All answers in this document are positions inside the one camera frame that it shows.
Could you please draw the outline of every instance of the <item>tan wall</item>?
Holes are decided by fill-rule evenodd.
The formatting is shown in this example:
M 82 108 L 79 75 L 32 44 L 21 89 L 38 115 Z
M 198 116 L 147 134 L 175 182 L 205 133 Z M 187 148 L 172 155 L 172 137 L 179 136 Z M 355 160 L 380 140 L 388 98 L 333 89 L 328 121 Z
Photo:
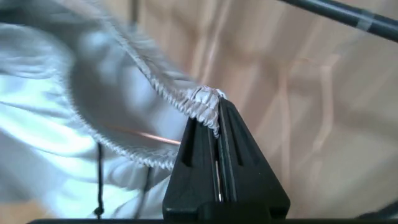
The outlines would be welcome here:
M 398 1 L 346 0 L 398 19 Z M 291 217 L 398 199 L 398 44 L 275 0 L 141 0 L 141 27 L 237 106 Z

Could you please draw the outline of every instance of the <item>black rod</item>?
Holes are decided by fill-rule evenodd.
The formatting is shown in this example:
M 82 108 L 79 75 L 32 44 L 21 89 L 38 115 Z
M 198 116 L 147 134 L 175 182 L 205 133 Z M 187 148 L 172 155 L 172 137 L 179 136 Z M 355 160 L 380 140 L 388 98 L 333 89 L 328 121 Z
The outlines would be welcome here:
M 371 19 L 371 25 L 366 32 L 398 43 L 398 21 L 396 20 L 373 13 L 371 14 L 373 17 L 369 18 L 369 13 L 366 13 L 364 9 L 331 0 L 280 1 L 359 29 L 359 21 Z

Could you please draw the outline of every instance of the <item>black pole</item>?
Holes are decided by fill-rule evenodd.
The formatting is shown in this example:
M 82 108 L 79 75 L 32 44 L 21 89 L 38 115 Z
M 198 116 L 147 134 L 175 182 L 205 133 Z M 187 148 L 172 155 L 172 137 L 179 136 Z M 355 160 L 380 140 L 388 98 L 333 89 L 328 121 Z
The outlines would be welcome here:
M 366 32 L 398 43 L 398 21 L 396 20 L 378 14 L 366 13 L 367 11 L 364 9 L 331 0 L 280 1 L 359 29 L 361 29 L 358 27 L 360 21 L 371 19 L 371 25 Z

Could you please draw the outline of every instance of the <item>black metal tube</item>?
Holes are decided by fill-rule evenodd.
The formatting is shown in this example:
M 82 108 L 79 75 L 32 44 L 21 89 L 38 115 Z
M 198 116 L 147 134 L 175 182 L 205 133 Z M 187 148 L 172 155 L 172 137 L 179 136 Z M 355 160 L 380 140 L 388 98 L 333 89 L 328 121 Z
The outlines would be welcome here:
M 355 28 L 359 28 L 358 22 L 366 19 L 367 16 L 364 14 L 366 12 L 364 9 L 331 0 L 280 1 Z M 398 43 L 398 21 L 396 20 L 373 14 L 372 24 L 366 32 Z

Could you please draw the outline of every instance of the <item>white cloth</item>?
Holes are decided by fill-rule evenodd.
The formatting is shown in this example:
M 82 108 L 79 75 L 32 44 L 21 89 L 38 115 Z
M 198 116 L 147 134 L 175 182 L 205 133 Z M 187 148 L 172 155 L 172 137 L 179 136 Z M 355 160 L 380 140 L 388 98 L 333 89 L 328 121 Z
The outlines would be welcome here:
M 154 86 L 96 21 L 52 1 L 5 8 L 0 7 L 7 10 L 0 11 L 0 183 L 8 188 L 0 189 L 13 185 L 56 217 L 93 217 L 100 141 L 103 217 L 162 218 L 170 175 L 163 169 L 172 168 L 178 147 L 109 126 L 179 140 L 189 116 L 217 128 L 223 94 L 176 70 L 162 70 L 165 65 L 149 66 L 161 84 Z M 138 39 L 146 63 L 165 63 L 145 44 Z M 165 95 L 170 89 L 183 97 Z

